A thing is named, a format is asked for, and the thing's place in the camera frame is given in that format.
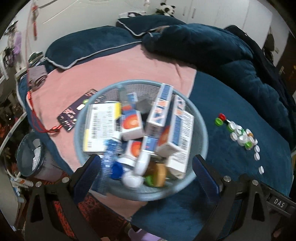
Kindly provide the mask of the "white yellow medicine box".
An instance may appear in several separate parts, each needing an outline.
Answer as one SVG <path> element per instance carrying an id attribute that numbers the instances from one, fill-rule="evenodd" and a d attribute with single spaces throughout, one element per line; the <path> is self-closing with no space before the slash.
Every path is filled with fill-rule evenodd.
<path id="1" fill-rule="evenodd" d="M 102 154 L 107 142 L 120 129 L 121 103 L 107 102 L 91 104 L 86 115 L 83 152 Z"/>

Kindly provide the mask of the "white headboard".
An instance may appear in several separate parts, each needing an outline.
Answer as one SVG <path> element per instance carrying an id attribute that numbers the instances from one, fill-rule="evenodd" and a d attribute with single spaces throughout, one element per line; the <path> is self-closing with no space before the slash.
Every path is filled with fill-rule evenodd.
<path id="1" fill-rule="evenodd" d="M 37 39 L 33 36 L 33 4 L 38 8 Z M 153 13 L 160 1 L 30 1 L 29 13 L 23 33 L 23 54 L 46 52 L 56 40 L 70 33 L 96 28 L 114 26 L 119 15 L 129 11 Z"/>

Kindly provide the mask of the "panda plush toy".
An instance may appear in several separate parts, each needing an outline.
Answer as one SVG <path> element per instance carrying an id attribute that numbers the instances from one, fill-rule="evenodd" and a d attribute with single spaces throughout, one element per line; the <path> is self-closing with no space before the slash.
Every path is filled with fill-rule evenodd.
<path id="1" fill-rule="evenodd" d="M 164 15 L 164 16 L 172 16 L 174 17 L 176 6 L 167 5 L 166 3 L 160 3 L 160 6 L 156 9 L 155 14 Z"/>

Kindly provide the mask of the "gold metal lid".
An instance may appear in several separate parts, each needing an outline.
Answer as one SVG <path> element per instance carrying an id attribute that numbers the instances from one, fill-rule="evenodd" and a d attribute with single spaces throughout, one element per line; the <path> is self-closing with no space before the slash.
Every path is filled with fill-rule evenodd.
<path id="1" fill-rule="evenodd" d="M 156 163 L 152 172 L 152 184 L 154 187 L 163 187 L 167 176 L 167 168 L 164 164 Z"/>

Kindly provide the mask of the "small green bottle cap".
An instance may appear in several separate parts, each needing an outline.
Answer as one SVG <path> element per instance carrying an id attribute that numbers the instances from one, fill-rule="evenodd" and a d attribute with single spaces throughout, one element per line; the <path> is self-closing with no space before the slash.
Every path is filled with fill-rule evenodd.
<path id="1" fill-rule="evenodd" d="M 224 121 L 220 118 L 215 118 L 215 125 L 222 126 L 224 124 Z"/>

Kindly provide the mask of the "orange dot medicine box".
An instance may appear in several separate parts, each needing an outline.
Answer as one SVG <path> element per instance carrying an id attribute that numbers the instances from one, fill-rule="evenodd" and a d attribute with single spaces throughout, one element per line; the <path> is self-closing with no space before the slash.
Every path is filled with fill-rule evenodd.
<path id="1" fill-rule="evenodd" d="M 144 136 L 142 116 L 138 110 L 125 111 L 120 118 L 121 138 L 124 141 L 135 140 Z"/>

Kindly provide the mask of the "red bottle cap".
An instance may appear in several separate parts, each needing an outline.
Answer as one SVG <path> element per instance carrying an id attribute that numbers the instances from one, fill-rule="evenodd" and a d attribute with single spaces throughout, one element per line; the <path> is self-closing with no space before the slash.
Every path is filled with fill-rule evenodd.
<path id="1" fill-rule="evenodd" d="M 226 121 L 226 116 L 222 113 L 219 114 L 218 116 L 222 121 Z"/>

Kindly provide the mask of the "dark printed card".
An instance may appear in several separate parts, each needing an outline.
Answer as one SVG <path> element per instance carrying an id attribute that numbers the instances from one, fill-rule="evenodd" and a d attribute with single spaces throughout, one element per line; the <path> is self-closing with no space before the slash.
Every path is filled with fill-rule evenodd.
<path id="1" fill-rule="evenodd" d="M 70 132 L 77 121 L 78 114 L 86 106 L 86 103 L 89 101 L 97 90 L 90 89 L 88 92 L 79 97 L 75 102 L 69 105 L 61 114 L 58 115 L 57 120 L 60 125 L 65 129 L 65 131 Z"/>

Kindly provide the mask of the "green edge cap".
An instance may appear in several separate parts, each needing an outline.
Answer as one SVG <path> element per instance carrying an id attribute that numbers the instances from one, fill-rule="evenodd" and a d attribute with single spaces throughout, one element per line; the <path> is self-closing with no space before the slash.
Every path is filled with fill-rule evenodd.
<path id="1" fill-rule="evenodd" d="M 146 176 L 144 182 L 145 182 L 145 184 L 147 186 L 154 187 L 154 182 L 153 182 L 153 176 L 152 175 Z"/>

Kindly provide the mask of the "white round cap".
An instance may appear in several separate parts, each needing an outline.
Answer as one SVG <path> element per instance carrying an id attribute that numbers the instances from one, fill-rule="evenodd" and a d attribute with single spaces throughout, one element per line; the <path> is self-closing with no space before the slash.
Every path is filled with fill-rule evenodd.
<path id="1" fill-rule="evenodd" d="M 260 152 L 260 147 L 259 147 L 258 145 L 255 145 L 255 146 L 254 146 L 254 151 L 255 151 L 256 153 L 259 153 L 259 152 Z"/>

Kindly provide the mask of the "large white jar lid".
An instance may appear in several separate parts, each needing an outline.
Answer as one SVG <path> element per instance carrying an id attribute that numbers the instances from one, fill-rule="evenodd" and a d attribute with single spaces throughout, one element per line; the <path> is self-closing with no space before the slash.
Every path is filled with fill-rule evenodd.
<path id="1" fill-rule="evenodd" d="M 125 172 L 121 177 L 123 185 L 130 189 L 137 189 L 144 183 L 142 176 L 135 175 L 132 171 Z"/>

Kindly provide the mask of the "red tassel ornament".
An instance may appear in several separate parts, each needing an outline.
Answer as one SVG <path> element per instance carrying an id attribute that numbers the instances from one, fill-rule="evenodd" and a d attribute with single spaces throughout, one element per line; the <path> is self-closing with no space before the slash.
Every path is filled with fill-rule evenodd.
<path id="1" fill-rule="evenodd" d="M 36 40 L 37 39 L 37 22 L 36 22 L 36 19 L 38 17 L 38 6 L 36 4 L 33 4 L 32 8 L 31 8 L 31 11 L 32 11 L 32 24 L 33 24 L 33 36 L 34 36 L 34 39 Z"/>

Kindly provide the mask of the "dark blue quilt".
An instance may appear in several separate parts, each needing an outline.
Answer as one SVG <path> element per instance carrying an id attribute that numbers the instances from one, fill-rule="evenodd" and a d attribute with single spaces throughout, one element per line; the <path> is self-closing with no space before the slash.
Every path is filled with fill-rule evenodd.
<path id="1" fill-rule="evenodd" d="M 146 34 L 147 51 L 191 64 L 228 85 L 295 147 L 295 101 L 259 46 L 235 26 L 167 26 Z"/>

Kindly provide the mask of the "blue white medicine box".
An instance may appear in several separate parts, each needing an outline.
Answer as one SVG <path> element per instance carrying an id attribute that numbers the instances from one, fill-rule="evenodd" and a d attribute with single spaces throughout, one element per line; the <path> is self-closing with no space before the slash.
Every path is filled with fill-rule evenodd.
<path id="1" fill-rule="evenodd" d="M 159 138 L 166 123 L 174 87 L 162 83 L 145 123 L 145 135 Z"/>

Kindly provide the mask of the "blue bottle cap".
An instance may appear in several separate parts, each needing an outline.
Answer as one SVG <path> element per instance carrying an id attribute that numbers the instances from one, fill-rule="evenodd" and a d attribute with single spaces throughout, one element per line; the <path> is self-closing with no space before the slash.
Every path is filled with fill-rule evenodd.
<path id="1" fill-rule="evenodd" d="M 114 162 L 111 168 L 110 178 L 112 180 L 120 180 L 124 173 L 123 166 L 120 162 Z"/>

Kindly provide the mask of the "pink blanket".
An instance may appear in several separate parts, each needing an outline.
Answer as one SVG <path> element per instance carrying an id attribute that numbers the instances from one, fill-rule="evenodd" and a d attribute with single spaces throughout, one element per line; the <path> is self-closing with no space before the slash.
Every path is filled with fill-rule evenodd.
<path id="1" fill-rule="evenodd" d="M 99 57 L 75 65 L 68 70 L 52 71 L 40 89 L 32 93 L 33 106 L 38 118 L 46 128 L 58 124 L 57 116 L 90 89 L 102 90 L 125 80 L 151 80 L 172 85 L 175 90 L 189 97 L 193 88 L 196 68 L 180 61 L 151 54 L 137 45 L 131 49 Z M 50 136 L 59 153 L 56 161 L 66 166 L 70 174 L 81 166 L 74 148 L 74 129 L 60 130 Z M 107 194 L 90 191 L 101 203 L 130 220 L 146 202 L 129 201 Z"/>

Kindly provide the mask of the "blue orange medicine box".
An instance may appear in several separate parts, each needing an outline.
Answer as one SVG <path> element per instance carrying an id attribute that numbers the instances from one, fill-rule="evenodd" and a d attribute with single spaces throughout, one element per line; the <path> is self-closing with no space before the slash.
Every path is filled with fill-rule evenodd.
<path id="1" fill-rule="evenodd" d="M 174 101 L 170 105 L 163 132 L 159 137 L 156 147 L 156 154 L 159 156 L 167 158 L 181 150 L 181 127 L 183 125 L 185 107 L 185 100 L 175 94 Z"/>

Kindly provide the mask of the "dark blue bedspread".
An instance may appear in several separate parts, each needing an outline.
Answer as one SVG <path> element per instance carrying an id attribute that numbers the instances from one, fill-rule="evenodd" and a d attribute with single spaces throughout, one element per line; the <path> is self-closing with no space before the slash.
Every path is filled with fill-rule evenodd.
<path id="1" fill-rule="evenodd" d="M 208 130 L 206 161 L 222 175 L 238 179 L 246 173 L 285 195 L 290 193 L 293 174 L 289 143 L 248 101 L 220 80 L 199 71 L 189 99 L 199 109 Z M 254 151 L 246 151 L 234 143 L 225 127 L 214 125 L 219 113 L 253 131 L 261 149 L 259 161 L 254 160 Z M 39 136 L 57 158 L 59 153 L 50 137 L 46 133 Z M 212 209 L 195 180 L 179 193 L 143 206 L 132 216 L 132 224 L 167 240 L 192 240 Z"/>

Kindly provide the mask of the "white ribbed cap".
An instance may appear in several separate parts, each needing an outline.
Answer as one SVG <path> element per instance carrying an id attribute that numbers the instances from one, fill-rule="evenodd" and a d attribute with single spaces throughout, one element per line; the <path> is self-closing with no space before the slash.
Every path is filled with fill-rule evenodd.
<path id="1" fill-rule="evenodd" d="M 241 135 L 238 137 L 237 142 L 240 146 L 245 146 L 245 144 L 248 142 L 248 136 Z"/>

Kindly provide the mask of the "white text medicine box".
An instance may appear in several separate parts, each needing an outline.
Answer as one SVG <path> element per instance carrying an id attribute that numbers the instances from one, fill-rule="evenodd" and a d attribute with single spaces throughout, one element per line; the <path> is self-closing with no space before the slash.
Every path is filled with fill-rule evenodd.
<path id="1" fill-rule="evenodd" d="M 183 179 L 189 162 L 192 135 L 194 130 L 194 116 L 189 112 L 183 113 L 181 127 L 181 150 L 166 159 L 166 168 L 175 179 Z"/>

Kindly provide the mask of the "dark blue pillow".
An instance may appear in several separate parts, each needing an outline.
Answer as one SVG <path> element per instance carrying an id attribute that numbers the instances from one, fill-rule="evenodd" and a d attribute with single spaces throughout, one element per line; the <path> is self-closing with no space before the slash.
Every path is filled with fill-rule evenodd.
<path id="1" fill-rule="evenodd" d="M 172 16 L 147 15 L 131 18 L 120 18 L 116 26 L 128 30 L 132 35 L 140 37 L 148 32 L 156 30 L 160 26 L 185 25 L 181 20 Z"/>
<path id="2" fill-rule="evenodd" d="M 67 70 L 92 59 L 130 49 L 141 40 L 129 31 L 103 26 L 65 35 L 47 49 L 42 64 L 50 73 L 55 69 Z"/>

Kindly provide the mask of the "large green bottle cap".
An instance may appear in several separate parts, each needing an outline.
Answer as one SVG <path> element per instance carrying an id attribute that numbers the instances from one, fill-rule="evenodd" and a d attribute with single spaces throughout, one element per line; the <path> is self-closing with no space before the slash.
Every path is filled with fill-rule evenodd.
<path id="1" fill-rule="evenodd" d="M 245 149 L 250 150 L 253 147 L 253 143 L 251 141 L 248 141 L 244 144 Z"/>

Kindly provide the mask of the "blue waste bin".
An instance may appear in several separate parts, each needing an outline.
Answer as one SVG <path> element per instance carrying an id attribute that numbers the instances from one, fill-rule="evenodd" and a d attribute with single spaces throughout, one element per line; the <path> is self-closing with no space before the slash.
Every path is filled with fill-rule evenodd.
<path id="1" fill-rule="evenodd" d="M 21 175 L 37 176 L 45 169 L 46 147 L 35 132 L 26 134 L 16 153 L 16 161 Z"/>

